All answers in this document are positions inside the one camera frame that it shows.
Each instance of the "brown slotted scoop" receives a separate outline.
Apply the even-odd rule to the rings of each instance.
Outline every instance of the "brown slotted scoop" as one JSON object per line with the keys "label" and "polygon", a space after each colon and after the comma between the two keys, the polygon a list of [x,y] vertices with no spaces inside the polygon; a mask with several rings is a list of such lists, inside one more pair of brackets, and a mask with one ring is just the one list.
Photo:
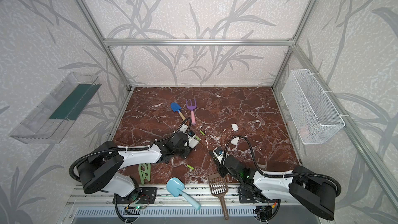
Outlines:
{"label": "brown slotted scoop", "polygon": [[220,198],[224,218],[226,220],[229,219],[224,199],[225,194],[228,192],[228,185],[226,184],[225,178],[222,178],[220,174],[217,173],[207,176],[207,179],[209,180],[211,194],[215,197]]}

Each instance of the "pink handle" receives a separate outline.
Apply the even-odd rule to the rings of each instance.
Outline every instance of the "pink handle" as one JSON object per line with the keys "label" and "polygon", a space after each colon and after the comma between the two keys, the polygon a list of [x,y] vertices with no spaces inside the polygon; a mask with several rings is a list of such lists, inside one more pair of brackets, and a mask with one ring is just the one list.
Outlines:
{"label": "pink handle", "polygon": [[192,124],[196,125],[195,114],[191,111]]}

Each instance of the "red marble surface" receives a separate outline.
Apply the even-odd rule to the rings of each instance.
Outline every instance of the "red marble surface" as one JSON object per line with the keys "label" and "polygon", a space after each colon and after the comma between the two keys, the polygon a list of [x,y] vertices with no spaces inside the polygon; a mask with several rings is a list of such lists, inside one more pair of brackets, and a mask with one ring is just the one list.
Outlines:
{"label": "red marble surface", "polygon": [[[197,109],[196,125],[191,130],[207,147],[199,143],[185,160],[176,156],[168,164],[152,164],[151,181],[145,184],[166,184],[171,177],[177,177],[183,183],[206,184],[207,176],[217,173],[206,148],[224,149],[235,135],[249,139],[258,165],[264,170],[282,172],[298,164],[270,87],[135,88],[114,142],[123,146],[142,146],[155,138],[169,136],[182,122],[179,114],[171,110],[170,103],[177,102],[185,117],[190,117],[185,102],[193,98],[196,98]],[[231,124],[237,124],[239,130],[233,131]],[[229,148],[229,154],[254,168],[249,146],[243,139],[237,147],[230,145]],[[195,169],[190,170],[187,164]],[[122,173],[140,183],[138,165],[124,168]],[[235,182],[230,177],[227,181]]]}

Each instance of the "patterned wall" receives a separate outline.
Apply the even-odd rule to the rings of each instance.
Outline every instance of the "patterned wall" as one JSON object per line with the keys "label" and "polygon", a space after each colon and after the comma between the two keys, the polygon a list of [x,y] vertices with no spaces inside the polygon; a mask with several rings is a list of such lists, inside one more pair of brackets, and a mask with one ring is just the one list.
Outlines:
{"label": "patterned wall", "polygon": [[358,154],[344,129],[324,144],[303,145],[281,95],[291,69],[303,69],[293,55],[282,72],[275,95],[287,119],[296,153],[304,166],[316,173],[334,177],[342,192],[336,198],[335,223],[398,223],[398,213]]}
{"label": "patterned wall", "polygon": [[398,180],[397,2],[321,0],[299,45]]}
{"label": "patterned wall", "polygon": [[[85,0],[106,38],[291,38],[309,0]],[[284,47],[114,47],[133,85],[271,85]]]}
{"label": "patterned wall", "polygon": [[[127,90],[73,0],[0,0],[1,223],[56,223],[69,165],[103,142]],[[69,72],[102,86],[60,144],[8,136]]]}

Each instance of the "light blue shovel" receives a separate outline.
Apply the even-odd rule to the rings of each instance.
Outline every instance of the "light blue shovel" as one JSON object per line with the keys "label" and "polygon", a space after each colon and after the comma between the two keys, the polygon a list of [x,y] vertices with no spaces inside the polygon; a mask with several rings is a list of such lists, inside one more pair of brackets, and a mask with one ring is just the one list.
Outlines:
{"label": "light blue shovel", "polygon": [[190,195],[182,191],[185,188],[185,185],[180,181],[177,177],[170,178],[170,180],[166,184],[167,191],[170,192],[174,197],[178,197],[180,194],[191,203],[192,207],[196,210],[200,209],[200,204]]}

